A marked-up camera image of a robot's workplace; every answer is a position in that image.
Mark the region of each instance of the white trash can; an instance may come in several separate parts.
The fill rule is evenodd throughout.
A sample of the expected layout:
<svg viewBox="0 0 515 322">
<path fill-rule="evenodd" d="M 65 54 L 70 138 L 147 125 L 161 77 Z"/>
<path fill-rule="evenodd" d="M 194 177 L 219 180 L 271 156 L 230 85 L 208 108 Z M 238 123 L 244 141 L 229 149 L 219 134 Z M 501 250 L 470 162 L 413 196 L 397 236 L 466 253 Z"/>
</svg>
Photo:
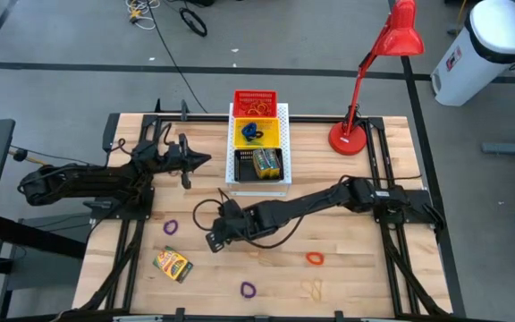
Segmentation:
<svg viewBox="0 0 515 322">
<path fill-rule="evenodd" d="M 484 0 L 431 74 L 438 103 L 461 106 L 515 62 L 515 3 Z"/>
</svg>

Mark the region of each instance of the purple rubber band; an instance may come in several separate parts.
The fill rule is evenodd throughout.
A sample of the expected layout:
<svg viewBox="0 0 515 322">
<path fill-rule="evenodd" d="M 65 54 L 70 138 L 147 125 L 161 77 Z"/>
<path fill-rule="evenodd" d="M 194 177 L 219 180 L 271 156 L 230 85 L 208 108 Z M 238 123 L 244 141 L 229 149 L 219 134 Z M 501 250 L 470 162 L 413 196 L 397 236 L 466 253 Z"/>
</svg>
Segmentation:
<svg viewBox="0 0 515 322">
<path fill-rule="evenodd" d="M 245 291 L 245 288 L 249 287 L 251 289 L 251 294 L 246 294 L 244 291 Z M 241 288 L 240 288 L 240 294 L 241 296 L 243 296 L 244 298 L 246 299 L 251 299 L 252 297 L 256 296 L 256 286 L 254 286 L 254 284 L 250 283 L 250 282 L 243 282 L 241 284 Z"/>
<path fill-rule="evenodd" d="M 172 224 L 174 224 L 174 229 L 172 229 L 172 230 L 168 229 L 168 227 Z M 173 220 L 169 220 L 169 221 L 165 222 L 165 233 L 167 233 L 169 235 L 174 235 L 174 233 L 176 233 L 177 230 L 178 230 L 178 222 L 177 221 L 175 221 L 173 219 Z"/>
</svg>

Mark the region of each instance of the red desk lamp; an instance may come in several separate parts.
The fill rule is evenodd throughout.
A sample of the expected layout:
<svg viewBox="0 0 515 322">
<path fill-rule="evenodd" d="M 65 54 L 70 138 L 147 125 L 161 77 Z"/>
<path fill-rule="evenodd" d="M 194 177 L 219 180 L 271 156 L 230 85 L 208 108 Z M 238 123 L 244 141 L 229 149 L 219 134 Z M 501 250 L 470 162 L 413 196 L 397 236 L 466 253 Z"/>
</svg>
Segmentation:
<svg viewBox="0 0 515 322">
<path fill-rule="evenodd" d="M 422 39 L 414 30 L 416 13 L 417 6 L 414 0 L 397 0 L 394 4 L 373 48 L 359 65 L 355 91 L 349 112 L 345 116 L 346 120 L 334 125 L 329 132 L 329 144 L 335 151 L 350 156 L 359 153 L 367 145 L 367 135 L 358 124 L 355 124 L 355 114 L 361 81 L 375 58 L 379 55 L 420 55 L 425 52 Z"/>
</svg>

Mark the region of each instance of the lamp shade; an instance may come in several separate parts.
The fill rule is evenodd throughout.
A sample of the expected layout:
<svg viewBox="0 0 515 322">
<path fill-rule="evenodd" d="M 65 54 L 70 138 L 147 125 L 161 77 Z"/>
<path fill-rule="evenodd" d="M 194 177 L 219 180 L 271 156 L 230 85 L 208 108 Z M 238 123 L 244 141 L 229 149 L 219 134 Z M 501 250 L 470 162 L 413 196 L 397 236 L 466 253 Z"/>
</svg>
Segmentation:
<svg viewBox="0 0 515 322">
<path fill-rule="evenodd" d="M 397 0 L 388 20 L 388 30 L 380 35 L 375 55 L 420 55 L 425 45 L 414 29 L 417 6 L 414 0 Z"/>
</svg>

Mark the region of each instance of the yellow crayon box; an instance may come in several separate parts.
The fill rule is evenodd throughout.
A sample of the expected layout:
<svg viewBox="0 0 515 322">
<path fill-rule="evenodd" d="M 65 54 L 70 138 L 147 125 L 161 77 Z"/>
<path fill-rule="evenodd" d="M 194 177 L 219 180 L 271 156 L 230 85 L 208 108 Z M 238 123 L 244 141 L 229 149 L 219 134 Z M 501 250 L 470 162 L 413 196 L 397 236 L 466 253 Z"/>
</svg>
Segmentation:
<svg viewBox="0 0 515 322">
<path fill-rule="evenodd" d="M 194 267 L 194 264 L 169 246 L 158 253 L 153 264 L 178 283 L 182 283 Z"/>
</svg>

